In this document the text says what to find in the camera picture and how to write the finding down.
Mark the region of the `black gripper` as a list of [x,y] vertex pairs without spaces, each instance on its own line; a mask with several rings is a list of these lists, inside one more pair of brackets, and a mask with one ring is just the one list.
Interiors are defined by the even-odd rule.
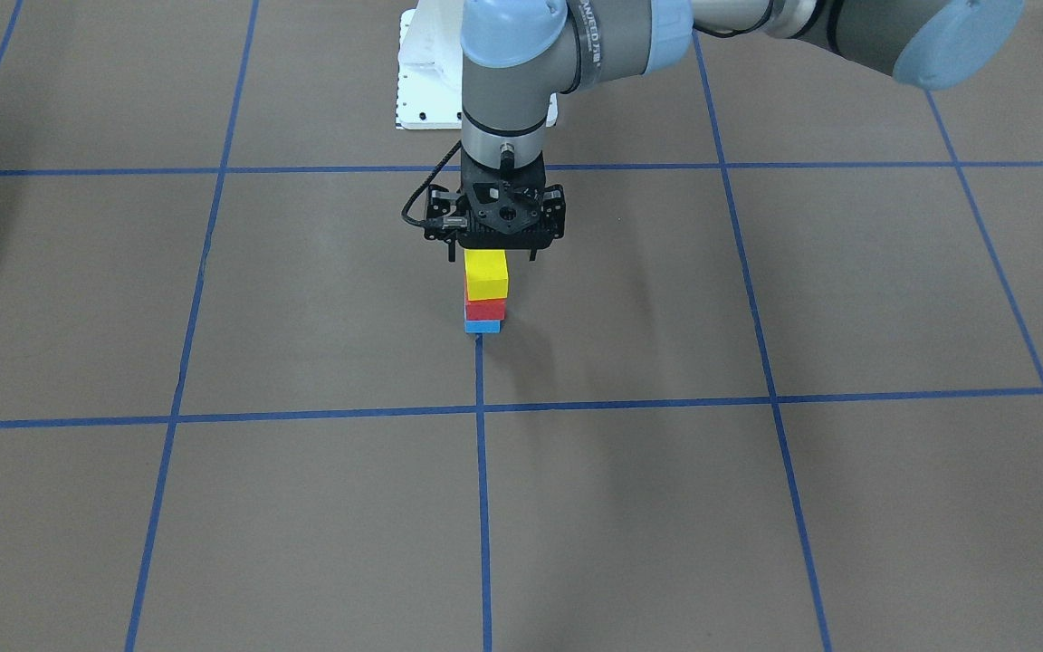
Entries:
[[545,156],[509,172],[461,156],[460,212],[467,224],[456,241],[464,249],[537,252],[566,234],[566,195],[545,183]]

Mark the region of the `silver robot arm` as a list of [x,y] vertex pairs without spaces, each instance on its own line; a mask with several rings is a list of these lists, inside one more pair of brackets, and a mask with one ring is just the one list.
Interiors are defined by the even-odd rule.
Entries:
[[925,91],[972,77],[1005,44],[1021,1],[466,1],[459,30],[458,190],[427,185],[429,240],[537,252],[563,237],[547,185],[556,94],[675,65],[693,37],[796,40]]

